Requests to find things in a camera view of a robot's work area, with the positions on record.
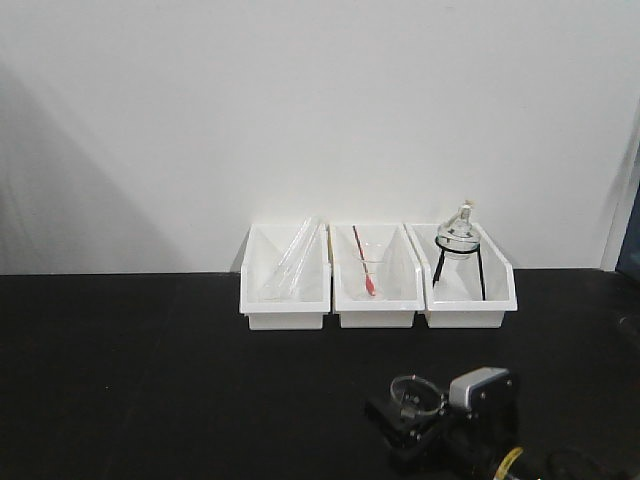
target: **glassware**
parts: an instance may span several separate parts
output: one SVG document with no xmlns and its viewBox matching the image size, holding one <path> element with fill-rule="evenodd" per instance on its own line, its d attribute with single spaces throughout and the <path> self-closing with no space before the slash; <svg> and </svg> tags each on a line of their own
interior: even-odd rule
<svg viewBox="0 0 640 480">
<path fill-rule="evenodd" d="M 391 399 L 407 418 L 435 415 L 444 408 L 444 393 L 432 382 L 417 375 L 401 375 L 389 386 Z"/>
<path fill-rule="evenodd" d="M 275 270 L 260 289 L 261 299 L 284 300 L 294 296 L 319 227 L 320 218 L 317 216 L 309 217 L 304 221 Z"/>
<path fill-rule="evenodd" d="M 458 213 L 438 227 L 436 244 L 445 249 L 455 250 L 455 252 L 445 250 L 447 258 L 464 260 L 469 258 L 469 254 L 480 245 L 480 234 L 469 220 L 471 208 L 471 202 L 465 201 Z"/>
</svg>

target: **black tabletop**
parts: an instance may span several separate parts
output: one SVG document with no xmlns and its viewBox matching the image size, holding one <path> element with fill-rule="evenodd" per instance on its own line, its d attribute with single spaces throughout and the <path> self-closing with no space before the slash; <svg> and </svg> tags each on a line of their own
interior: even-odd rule
<svg viewBox="0 0 640 480">
<path fill-rule="evenodd" d="M 640 470 L 640 290 L 596 270 L 516 271 L 498 330 L 253 332 L 239 277 L 0 277 L 0 478 L 394 479 L 365 399 L 418 373 L 522 380 L 520 436 Z M 446 472 L 415 478 L 455 478 Z"/>
</svg>

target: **storage bin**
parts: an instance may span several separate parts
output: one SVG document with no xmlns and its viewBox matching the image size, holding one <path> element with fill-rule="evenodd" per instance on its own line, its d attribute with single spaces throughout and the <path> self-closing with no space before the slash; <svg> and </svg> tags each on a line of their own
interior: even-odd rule
<svg viewBox="0 0 640 480">
<path fill-rule="evenodd" d="M 424 309 L 424 293 L 420 262 L 407 233 L 402 224 L 356 227 L 376 295 L 365 287 L 353 225 L 330 225 L 333 302 L 340 326 L 411 327 L 414 313 Z"/>
<path fill-rule="evenodd" d="M 446 259 L 440 280 L 432 286 L 440 257 L 435 244 L 437 224 L 406 224 L 424 274 L 425 316 L 434 328 L 497 328 L 505 311 L 517 310 L 513 268 L 482 227 L 480 252 L 484 270 L 486 300 L 482 300 L 477 255 L 466 260 Z"/>
<path fill-rule="evenodd" d="M 292 298 L 265 300 L 260 290 L 276 269 L 300 225 L 252 225 L 240 269 L 240 312 L 251 330 L 320 329 L 331 310 L 331 265 L 321 224 Z"/>
</svg>

